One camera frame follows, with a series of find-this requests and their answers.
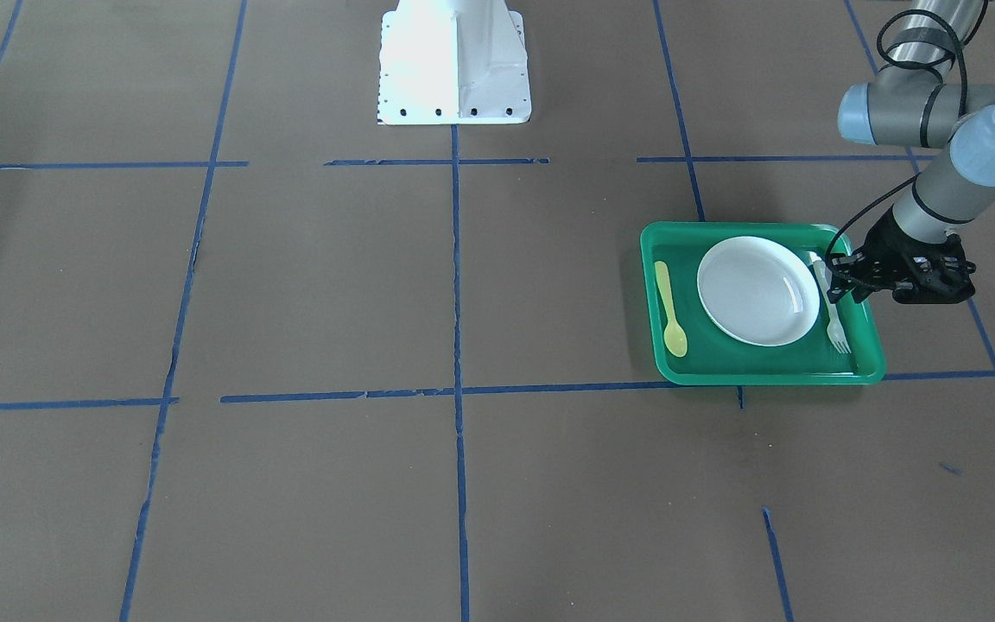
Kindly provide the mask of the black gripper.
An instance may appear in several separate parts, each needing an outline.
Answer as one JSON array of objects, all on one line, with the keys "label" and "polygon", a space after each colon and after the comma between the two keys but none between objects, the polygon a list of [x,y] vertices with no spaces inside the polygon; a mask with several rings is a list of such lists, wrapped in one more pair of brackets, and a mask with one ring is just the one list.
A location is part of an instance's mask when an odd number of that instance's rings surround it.
[{"label": "black gripper", "polygon": [[868,230],[865,242],[852,255],[825,255],[828,280],[826,300],[833,305],[845,298],[850,298],[852,303],[862,303],[874,292],[895,291],[899,279],[897,244],[900,238],[915,237],[900,227],[890,208]]}]

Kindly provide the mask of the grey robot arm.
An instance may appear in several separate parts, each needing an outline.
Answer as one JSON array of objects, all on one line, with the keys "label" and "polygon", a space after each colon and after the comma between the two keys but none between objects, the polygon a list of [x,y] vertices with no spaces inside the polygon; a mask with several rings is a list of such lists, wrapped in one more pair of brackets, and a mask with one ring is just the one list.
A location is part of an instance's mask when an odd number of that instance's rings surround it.
[{"label": "grey robot arm", "polygon": [[857,144],[920,147],[935,159],[881,197],[884,215],[856,251],[827,251],[827,299],[861,303],[889,291],[901,304],[975,295],[960,230],[995,202],[995,84],[971,84],[965,48],[986,1],[915,1],[874,43],[882,66],[842,96],[837,125]]}]

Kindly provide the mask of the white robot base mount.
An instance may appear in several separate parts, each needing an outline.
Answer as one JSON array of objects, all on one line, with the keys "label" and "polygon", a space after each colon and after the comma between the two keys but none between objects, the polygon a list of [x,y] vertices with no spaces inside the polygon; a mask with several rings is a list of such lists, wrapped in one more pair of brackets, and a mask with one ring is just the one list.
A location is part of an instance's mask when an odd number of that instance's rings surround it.
[{"label": "white robot base mount", "polygon": [[523,16],[505,1],[399,1],[380,23],[377,122],[525,124]]}]

